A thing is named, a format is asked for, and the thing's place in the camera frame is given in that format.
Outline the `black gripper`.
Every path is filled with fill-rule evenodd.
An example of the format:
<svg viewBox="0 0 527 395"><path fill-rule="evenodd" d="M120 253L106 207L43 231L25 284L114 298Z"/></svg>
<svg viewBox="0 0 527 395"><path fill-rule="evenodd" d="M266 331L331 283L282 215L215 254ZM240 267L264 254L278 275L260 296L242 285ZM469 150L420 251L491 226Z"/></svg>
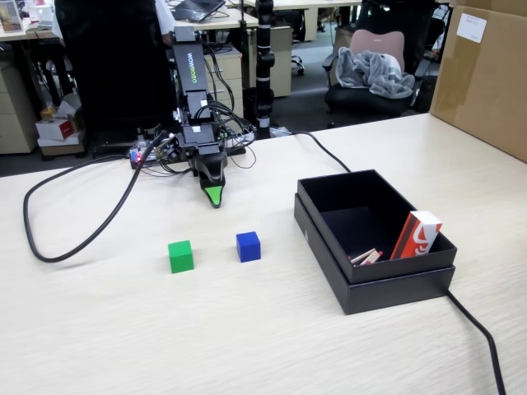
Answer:
<svg viewBox="0 0 527 395"><path fill-rule="evenodd" d="M210 123L197 126L183 126L177 134L181 156L194 157L201 189L213 208L222 205L222 194L226 183L224 169L227 154L220 151L220 143Z"/></svg>

